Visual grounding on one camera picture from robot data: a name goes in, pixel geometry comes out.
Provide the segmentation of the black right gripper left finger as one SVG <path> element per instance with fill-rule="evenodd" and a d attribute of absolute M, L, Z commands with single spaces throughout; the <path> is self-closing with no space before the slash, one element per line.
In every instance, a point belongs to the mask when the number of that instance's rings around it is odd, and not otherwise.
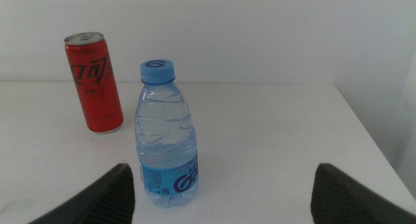
<path fill-rule="evenodd" d="M 83 191 L 33 223 L 131 223 L 135 210 L 132 170 L 119 163 Z"/>

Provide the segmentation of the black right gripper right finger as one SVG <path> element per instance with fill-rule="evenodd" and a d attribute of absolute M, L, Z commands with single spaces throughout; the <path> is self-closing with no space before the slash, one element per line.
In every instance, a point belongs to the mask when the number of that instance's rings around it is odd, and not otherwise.
<path fill-rule="evenodd" d="M 329 163 L 319 164 L 315 172 L 310 209 L 314 223 L 415 224 L 415 214 Z"/>

